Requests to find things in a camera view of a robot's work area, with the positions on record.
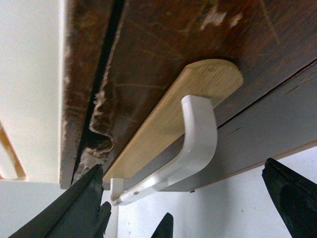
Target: dark wood surface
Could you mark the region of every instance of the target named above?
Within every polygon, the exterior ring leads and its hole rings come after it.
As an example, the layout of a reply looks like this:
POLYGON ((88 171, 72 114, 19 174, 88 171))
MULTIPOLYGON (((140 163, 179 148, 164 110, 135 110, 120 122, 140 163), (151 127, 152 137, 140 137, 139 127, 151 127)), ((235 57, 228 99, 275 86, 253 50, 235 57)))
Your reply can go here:
POLYGON ((316 9, 314 0, 130 1, 90 126, 115 142, 104 168, 185 65, 225 58, 240 67, 244 85, 215 109, 222 125, 313 61, 316 9))
POLYGON ((68 1, 61 133, 61 188, 68 188, 72 181, 111 8, 112 0, 68 1))
MULTIPOLYGON (((165 190, 191 191, 316 142, 316 118, 317 60, 219 128, 217 149, 210 164, 165 190)), ((181 137, 127 181, 126 188, 173 159, 182 145, 181 137)))

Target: black plastic object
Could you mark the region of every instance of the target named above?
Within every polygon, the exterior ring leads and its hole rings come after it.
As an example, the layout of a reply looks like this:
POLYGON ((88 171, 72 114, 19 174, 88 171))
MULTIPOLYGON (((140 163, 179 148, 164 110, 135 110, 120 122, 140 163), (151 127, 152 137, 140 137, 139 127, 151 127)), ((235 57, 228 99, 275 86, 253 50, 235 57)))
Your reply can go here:
POLYGON ((11 238, 102 238, 111 205, 100 207, 103 170, 94 166, 11 238))
POLYGON ((262 173, 271 199, 293 238, 317 238, 317 184, 274 159, 262 173))
POLYGON ((151 238, 173 238, 173 225, 173 216, 166 213, 151 238))

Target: white metal bracket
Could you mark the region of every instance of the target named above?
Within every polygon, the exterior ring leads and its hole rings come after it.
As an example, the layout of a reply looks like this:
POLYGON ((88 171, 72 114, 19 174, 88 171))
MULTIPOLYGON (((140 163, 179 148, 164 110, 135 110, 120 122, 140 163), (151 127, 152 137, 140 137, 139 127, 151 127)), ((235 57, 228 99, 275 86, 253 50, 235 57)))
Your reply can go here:
POLYGON ((123 192, 123 178, 112 178, 111 202, 127 205, 160 191, 202 170, 211 161, 217 145, 217 125, 209 98, 187 95, 182 99, 185 141, 170 162, 123 192))

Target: wood grain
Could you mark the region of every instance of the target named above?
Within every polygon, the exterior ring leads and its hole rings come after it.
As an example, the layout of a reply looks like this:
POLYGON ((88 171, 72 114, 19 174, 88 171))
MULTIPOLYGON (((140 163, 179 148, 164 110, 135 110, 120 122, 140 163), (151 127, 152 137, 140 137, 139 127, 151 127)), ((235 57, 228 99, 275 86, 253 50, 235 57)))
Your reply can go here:
POLYGON ((113 0, 70 0, 67 4, 61 188, 69 188, 72 181, 112 2, 113 0))
POLYGON ((104 181, 132 177, 184 133, 184 96, 208 97, 216 107, 242 83, 238 67, 226 60, 207 59, 186 66, 105 174, 104 181))
POLYGON ((115 143, 104 170, 189 63, 230 59, 244 76, 215 108, 220 126, 312 62, 316 9, 315 0, 131 0, 100 90, 107 106, 92 126, 115 143), (221 23, 213 12, 226 13, 221 23))
MULTIPOLYGON (((313 145, 317 138, 316 95, 317 60, 219 128, 209 165, 166 190, 190 191, 242 173, 267 158, 313 145)), ((172 155, 165 153, 165 161, 168 158, 172 155)))

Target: white wall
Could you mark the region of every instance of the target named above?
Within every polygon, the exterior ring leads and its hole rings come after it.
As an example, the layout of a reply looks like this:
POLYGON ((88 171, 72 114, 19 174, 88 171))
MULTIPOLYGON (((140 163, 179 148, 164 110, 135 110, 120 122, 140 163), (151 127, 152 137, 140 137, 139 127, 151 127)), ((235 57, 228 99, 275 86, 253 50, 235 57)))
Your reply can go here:
POLYGON ((0 0, 0 120, 29 181, 59 179, 64 0, 0 0))
MULTIPOLYGON (((280 162, 317 182, 317 147, 280 162)), ((158 192, 119 207, 118 237, 149 238, 169 212, 175 238, 291 238, 264 181, 263 166, 194 193, 158 192)))
MULTIPOLYGON (((61 196, 65 190, 59 184, 19 181, 0 181, 0 238, 6 238, 32 220, 47 206, 61 196)), ((109 201, 109 191, 105 191, 102 203, 109 201)), ((106 230, 106 237, 116 232, 116 208, 106 230)))

